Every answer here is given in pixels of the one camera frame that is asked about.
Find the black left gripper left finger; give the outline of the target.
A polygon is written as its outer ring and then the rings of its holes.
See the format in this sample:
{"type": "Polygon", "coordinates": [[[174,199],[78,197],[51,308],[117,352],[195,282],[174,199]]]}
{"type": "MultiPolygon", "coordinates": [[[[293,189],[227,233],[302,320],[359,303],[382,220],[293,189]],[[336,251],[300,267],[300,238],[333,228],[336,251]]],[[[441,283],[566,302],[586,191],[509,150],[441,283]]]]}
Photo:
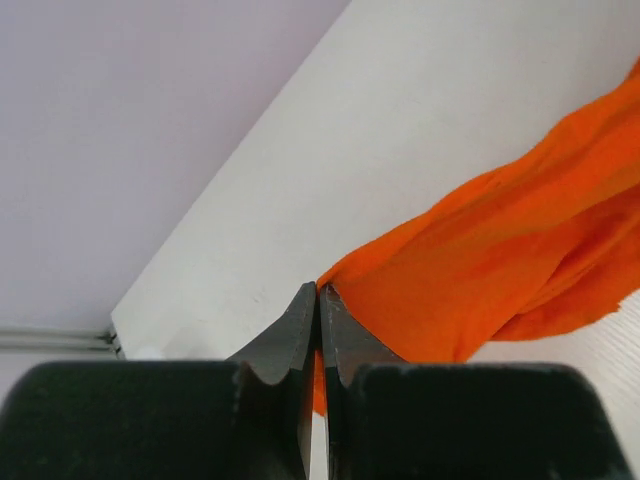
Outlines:
{"type": "Polygon", "coordinates": [[[316,284],[230,357],[239,365],[229,479],[307,479],[310,472],[316,284]]]}

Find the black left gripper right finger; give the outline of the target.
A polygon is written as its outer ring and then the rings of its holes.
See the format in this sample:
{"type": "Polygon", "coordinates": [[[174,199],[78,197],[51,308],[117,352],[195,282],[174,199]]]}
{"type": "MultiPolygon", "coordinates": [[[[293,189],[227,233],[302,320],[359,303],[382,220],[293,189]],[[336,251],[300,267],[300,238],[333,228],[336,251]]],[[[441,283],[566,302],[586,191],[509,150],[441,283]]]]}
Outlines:
{"type": "Polygon", "coordinates": [[[331,285],[319,293],[319,315],[326,398],[328,477],[351,477],[348,388],[359,367],[405,362],[363,327],[331,285]]]}

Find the orange t-shirt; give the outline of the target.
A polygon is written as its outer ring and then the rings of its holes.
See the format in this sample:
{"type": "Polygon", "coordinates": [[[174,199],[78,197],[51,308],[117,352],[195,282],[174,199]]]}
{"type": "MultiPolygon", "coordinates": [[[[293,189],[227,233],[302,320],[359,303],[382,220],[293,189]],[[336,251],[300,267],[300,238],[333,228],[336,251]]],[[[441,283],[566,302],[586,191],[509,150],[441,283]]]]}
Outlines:
{"type": "Polygon", "coordinates": [[[318,280],[409,362],[567,334],[639,287],[639,73],[318,280]]]}

